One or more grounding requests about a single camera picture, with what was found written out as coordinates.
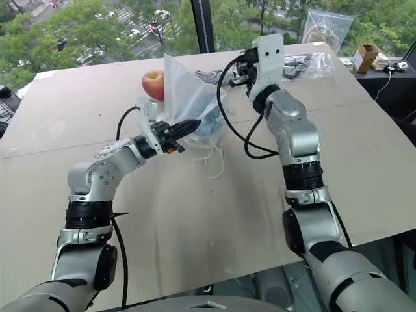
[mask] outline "window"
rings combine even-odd
[[[354,19],[339,55],[354,55],[360,42],[375,43],[386,55],[404,55],[416,41],[415,0],[211,0],[216,50],[245,49],[270,33],[282,34],[285,44],[302,42],[309,10]]]
[[[0,81],[14,92],[39,72],[199,53],[180,0],[0,0]]]

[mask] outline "apple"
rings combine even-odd
[[[164,101],[162,70],[151,70],[145,73],[142,79],[142,86],[148,96],[159,101]]]

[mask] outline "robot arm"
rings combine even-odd
[[[91,161],[76,164],[68,174],[71,194],[51,281],[33,287],[1,311],[85,311],[114,281],[117,249],[107,241],[112,235],[112,200],[123,176],[144,166],[150,157],[183,151],[176,141],[199,124],[200,120],[173,126],[157,122],[146,137],[118,140]]]
[[[322,178],[317,128],[307,119],[304,105],[279,87],[281,36],[263,36],[254,45],[239,57],[238,76],[230,84],[247,84],[254,109],[264,114],[276,138],[291,206],[283,214],[288,247],[308,263],[330,311],[415,311],[416,305],[367,258],[343,246]]]

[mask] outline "small brown box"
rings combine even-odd
[[[367,73],[377,54],[381,52],[375,44],[359,44],[352,62],[358,73]]]

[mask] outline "beige table surface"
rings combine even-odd
[[[286,53],[311,51],[329,49],[291,45]],[[190,70],[213,70],[235,54],[178,60]],[[333,58],[335,78],[285,87],[304,102],[318,127],[324,179],[351,239],[361,244],[413,229],[416,149]],[[68,203],[68,170],[113,140],[116,121],[143,94],[142,74],[162,67],[162,60],[107,64],[57,71],[34,82],[0,141],[0,306],[49,278]],[[230,102],[235,127],[247,133],[255,113],[243,92],[232,90]],[[202,164],[192,162],[200,151],[189,148],[150,159],[119,186],[114,210],[131,212],[119,220],[129,258],[128,302],[297,260],[281,226],[278,159],[249,159],[242,142],[225,127],[221,131],[226,166],[220,178],[204,178]],[[126,119],[123,132],[137,135],[133,118]],[[253,137],[276,146],[264,123]],[[208,169],[218,164],[214,158]],[[94,309],[120,305],[121,291],[119,259],[116,281]]]

